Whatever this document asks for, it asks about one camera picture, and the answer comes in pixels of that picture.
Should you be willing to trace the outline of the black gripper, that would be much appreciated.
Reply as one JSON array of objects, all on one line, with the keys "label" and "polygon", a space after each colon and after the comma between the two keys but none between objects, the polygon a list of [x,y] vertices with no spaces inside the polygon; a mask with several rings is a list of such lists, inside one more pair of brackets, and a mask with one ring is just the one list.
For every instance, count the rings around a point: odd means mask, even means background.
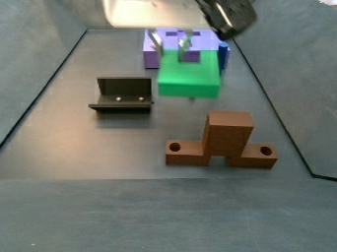
[{"label": "black gripper", "polygon": [[[195,0],[205,21],[219,40],[227,40],[240,34],[255,22],[256,13],[249,0]],[[179,61],[191,47],[192,30],[177,30]],[[148,29],[152,48],[157,55],[163,53],[161,37],[156,29]]]}]

